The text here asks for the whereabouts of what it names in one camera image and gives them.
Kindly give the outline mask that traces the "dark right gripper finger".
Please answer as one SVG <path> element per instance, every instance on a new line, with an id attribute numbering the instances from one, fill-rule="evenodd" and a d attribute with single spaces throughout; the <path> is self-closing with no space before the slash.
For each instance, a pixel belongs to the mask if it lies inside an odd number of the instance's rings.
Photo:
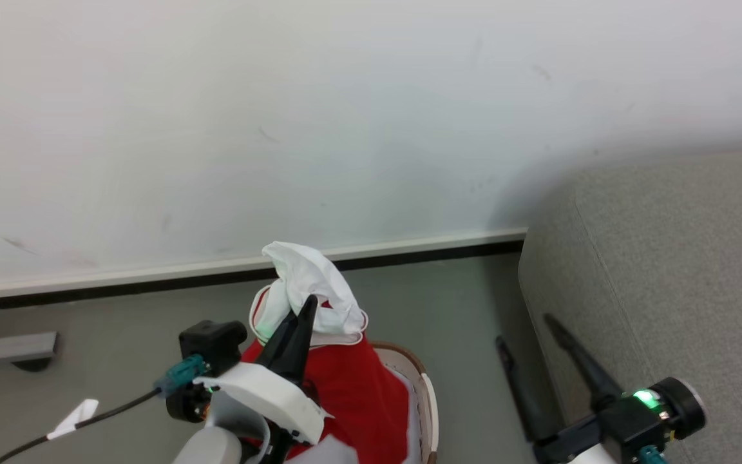
<path id="1" fill-rule="evenodd" d="M 558 346 L 565 350 L 585 382 L 590 393 L 592 411 L 602 411 L 622 398 L 623 390 L 618 382 L 553 314 L 545 314 L 544 321 Z"/>
<path id="2" fill-rule="evenodd" d="M 547 414 L 540 408 L 538 396 L 530 384 L 524 381 L 519 364 L 502 336 L 495 339 L 495 348 L 509 384 L 525 438 L 530 443 L 544 441 L 547 437 Z"/>

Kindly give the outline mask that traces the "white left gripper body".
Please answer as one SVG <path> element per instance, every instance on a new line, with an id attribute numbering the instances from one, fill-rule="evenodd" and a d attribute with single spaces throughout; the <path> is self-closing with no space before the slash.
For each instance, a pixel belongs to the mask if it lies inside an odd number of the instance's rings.
<path id="1" fill-rule="evenodd" d="M 270 426 L 294 441 L 319 443 L 328 414 L 302 389 L 268 368 L 240 362 L 219 377 L 194 379 L 211 393 L 206 425 L 266 440 Z"/>

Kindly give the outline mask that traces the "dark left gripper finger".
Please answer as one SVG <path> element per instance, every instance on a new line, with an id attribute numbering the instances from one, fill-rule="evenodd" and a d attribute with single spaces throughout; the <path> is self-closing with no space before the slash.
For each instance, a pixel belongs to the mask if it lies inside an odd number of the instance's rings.
<path id="1" fill-rule="evenodd" d="M 299 325 L 297 315 L 289 312 L 257 356 L 256 364 L 268 370 L 298 370 L 295 343 Z"/>
<path id="2" fill-rule="evenodd" d="M 305 381 L 307 356 L 318 305 L 318 298 L 314 294 L 309 295 L 300 311 L 289 311 L 276 330 L 276 335 L 280 338 L 274 353 L 274 372 L 297 387 L 301 387 Z"/>

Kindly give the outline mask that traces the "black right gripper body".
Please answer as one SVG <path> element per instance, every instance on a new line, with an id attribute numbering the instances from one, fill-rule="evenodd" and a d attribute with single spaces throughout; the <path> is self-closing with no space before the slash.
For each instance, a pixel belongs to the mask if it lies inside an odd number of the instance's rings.
<path id="1" fill-rule="evenodd" d="M 685 440 L 706 424 L 697 391 L 665 377 L 533 443 L 533 453 L 539 463 L 666 463 L 669 443 Z"/>

